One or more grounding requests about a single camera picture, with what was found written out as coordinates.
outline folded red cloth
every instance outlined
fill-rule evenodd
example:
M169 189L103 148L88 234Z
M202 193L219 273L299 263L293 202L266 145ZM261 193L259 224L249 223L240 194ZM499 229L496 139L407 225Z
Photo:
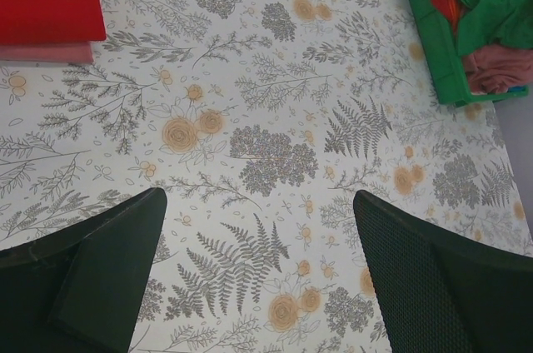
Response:
M459 0L431 0L436 9L450 22L454 32L457 31L461 18L461 3Z
M505 93L533 82L533 49L487 45L462 61L474 93Z
M90 42L0 45L0 60L77 64L93 62Z
M102 41L100 0L0 0L0 44Z

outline pink cloth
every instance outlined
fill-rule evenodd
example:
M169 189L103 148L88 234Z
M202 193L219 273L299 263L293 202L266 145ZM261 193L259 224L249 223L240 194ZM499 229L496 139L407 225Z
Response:
M90 42L0 45L0 60L78 64L93 62Z
M533 49L487 45L462 61L474 93L506 93L533 82Z

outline green basket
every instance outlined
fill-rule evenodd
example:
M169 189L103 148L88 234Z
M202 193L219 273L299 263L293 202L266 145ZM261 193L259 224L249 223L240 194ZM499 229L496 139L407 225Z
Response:
M409 0L409 2L440 103L460 107L474 102L502 101L528 95L528 87L519 92L472 94L461 58L456 52L451 25L431 4L431 0Z

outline table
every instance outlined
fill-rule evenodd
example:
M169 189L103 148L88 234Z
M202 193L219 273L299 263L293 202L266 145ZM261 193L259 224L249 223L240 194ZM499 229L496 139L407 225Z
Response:
M361 188L532 254L494 108L438 105L407 0L102 9L94 65L0 67L0 247L164 188L132 351L390 351Z

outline botanical pattern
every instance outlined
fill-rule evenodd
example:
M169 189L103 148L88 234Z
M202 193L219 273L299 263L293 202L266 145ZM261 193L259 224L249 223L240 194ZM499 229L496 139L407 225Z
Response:
M0 63L0 249L168 196L131 353L390 352L366 189L533 255L490 103L437 102L407 0L101 0L92 65Z

